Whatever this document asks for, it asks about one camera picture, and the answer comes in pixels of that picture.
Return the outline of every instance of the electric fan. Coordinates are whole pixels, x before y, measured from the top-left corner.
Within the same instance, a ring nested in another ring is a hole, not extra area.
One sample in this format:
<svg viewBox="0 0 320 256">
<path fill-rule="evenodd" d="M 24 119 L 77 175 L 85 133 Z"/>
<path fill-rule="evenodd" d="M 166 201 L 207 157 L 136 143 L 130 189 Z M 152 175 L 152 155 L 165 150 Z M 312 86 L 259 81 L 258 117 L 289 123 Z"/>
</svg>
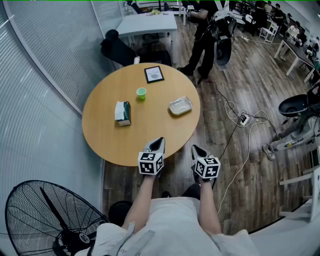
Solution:
<svg viewBox="0 0 320 256">
<path fill-rule="evenodd" d="M 5 205 L 6 229 L 20 256 L 73 256 L 95 242 L 97 227 L 106 222 L 79 195 L 41 180 L 14 187 Z"/>
</svg>

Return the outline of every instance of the round wooden table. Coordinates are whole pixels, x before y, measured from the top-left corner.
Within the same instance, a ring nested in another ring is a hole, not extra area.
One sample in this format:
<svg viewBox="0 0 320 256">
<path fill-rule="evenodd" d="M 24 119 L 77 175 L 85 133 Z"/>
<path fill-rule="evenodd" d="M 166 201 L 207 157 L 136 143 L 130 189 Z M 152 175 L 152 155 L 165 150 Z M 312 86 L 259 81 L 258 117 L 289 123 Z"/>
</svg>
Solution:
<svg viewBox="0 0 320 256">
<path fill-rule="evenodd" d="M 147 83 L 145 68 L 160 66 L 164 80 Z M 141 101 L 138 88 L 146 88 Z M 187 96 L 192 110 L 174 116 L 170 102 Z M 131 125 L 115 121 L 117 102 L 131 105 Z M 200 116 L 200 100 L 192 82 L 178 70 L 157 63 L 118 69 L 104 78 L 88 97 L 82 115 L 84 137 L 103 159 L 121 166 L 138 166 L 138 154 L 149 141 L 165 138 L 165 157 L 178 151 L 191 137 Z"/>
</svg>

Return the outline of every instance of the framed picture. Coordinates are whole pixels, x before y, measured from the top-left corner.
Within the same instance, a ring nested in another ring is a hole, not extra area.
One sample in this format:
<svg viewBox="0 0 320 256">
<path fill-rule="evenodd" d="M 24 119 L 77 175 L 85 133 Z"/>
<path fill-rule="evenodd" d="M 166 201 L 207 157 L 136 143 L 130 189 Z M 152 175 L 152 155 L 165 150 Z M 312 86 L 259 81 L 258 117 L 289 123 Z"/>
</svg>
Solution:
<svg viewBox="0 0 320 256">
<path fill-rule="evenodd" d="M 146 82 L 148 84 L 165 80 L 164 76 L 162 75 L 160 66 L 145 68 L 144 73 L 145 73 Z"/>
</svg>

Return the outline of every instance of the black picture frame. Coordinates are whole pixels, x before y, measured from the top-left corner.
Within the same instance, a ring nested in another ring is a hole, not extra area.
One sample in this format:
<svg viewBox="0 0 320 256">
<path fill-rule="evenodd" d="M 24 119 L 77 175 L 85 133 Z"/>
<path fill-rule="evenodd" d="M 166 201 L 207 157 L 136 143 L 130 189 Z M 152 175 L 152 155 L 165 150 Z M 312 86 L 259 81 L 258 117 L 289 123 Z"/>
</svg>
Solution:
<svg viewBox="0 0 320 256">
<path fill-rule="evenodd" d="M 149 70 L 149 69 L 154 69 L 154 68 L 159 68 L 159 71 L 160 71 L 160 74 L 161 74 L 162 78 L 159 78 L 159 79 L 157 79 L 157 80 L 149 81 L 149 80 L 148 80 L 148 75 L 147 75 L 147 70 Z M 151 66 L 151 67 L 145 68 L 145 69 L 144 69 L 144 75 L 145 75 L 145 79 L 146 79 L 147 84 L 165 80 L 164 75 L 162 74 L 162 71 L 161 71 L 160 66 Z"/>
</svg>

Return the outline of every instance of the fan grille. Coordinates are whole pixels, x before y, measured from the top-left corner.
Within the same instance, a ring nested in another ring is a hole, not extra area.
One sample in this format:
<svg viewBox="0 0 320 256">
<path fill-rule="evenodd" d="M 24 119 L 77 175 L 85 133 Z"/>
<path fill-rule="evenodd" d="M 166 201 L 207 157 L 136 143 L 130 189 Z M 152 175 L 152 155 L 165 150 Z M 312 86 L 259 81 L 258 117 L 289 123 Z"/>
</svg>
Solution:
<svg viewBox="0 0 320 256">
<path fill-rule="evenodd" d="M 95 240 L 97 227 L 108 222 L 91 204 L 62 186 L 40 180 L 23 182 L 12 190 L 5 208 L 7 231 L 18 255 L 73 254 L 64 244 L 63 229 L 40 188 L 71 232 L 81 232 Z"/>
</svg>

